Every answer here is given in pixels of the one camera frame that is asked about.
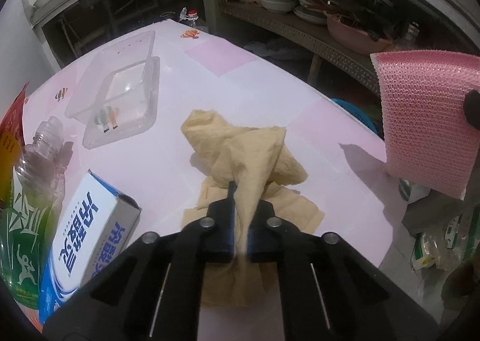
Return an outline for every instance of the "plate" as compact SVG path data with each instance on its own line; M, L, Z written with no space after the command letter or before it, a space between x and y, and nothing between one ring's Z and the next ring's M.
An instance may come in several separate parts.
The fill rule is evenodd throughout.
M297 15L297 17L301 18L302 20L308 21L311 24L315 25L326 25L327 18L325 15L318 13L318 14L311 14L307 13L304 8L296 7L293 9L293 13Z

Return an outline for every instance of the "sticker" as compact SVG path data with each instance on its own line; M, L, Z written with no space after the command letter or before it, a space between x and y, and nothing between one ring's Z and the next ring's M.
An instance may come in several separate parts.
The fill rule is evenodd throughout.
M199 33L200 31L197 31L197 30L187 30L180 37L191 37L194 39L198 39Z
M55 98L58 102L63 100L63 97L67 94L68 88L61 88L58 93L55 95Z

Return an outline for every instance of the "white wall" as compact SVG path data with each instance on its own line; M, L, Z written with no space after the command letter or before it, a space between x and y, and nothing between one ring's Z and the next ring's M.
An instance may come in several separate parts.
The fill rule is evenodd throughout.
M30 94L53 73L22 0L7 0L0 11L0 120L27 82Z

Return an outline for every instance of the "blue and white box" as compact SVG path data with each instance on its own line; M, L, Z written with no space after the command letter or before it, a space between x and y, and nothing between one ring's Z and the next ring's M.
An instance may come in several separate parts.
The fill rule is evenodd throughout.
M139 215L133 199L88 171L58 222L40 290L41 325L113 261Z

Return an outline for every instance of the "clear plastic box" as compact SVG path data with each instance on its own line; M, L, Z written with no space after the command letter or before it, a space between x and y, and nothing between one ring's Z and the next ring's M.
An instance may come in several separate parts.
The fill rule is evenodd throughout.
M133 84L141 83L145 67L143 71L139 71L139 68L136 71L130 70L130 67L135 68L136 64L145 63L152 56L154 41L155 32L148 31L121 40L97 54L79 80L65 116L87 124L100 87L107 77L117 73L117 76L111 80L112 88L117 89L114 83L118 77L121 78L120 69L135 77L135 80L132 80Z
M157 119L160 59L152 56L155 32L115 43L87 68L65 111L86 124L87 149L148 130Z
M157 56L110 73L94 102L83 146L93 149L152 127L157 120L159 78Z

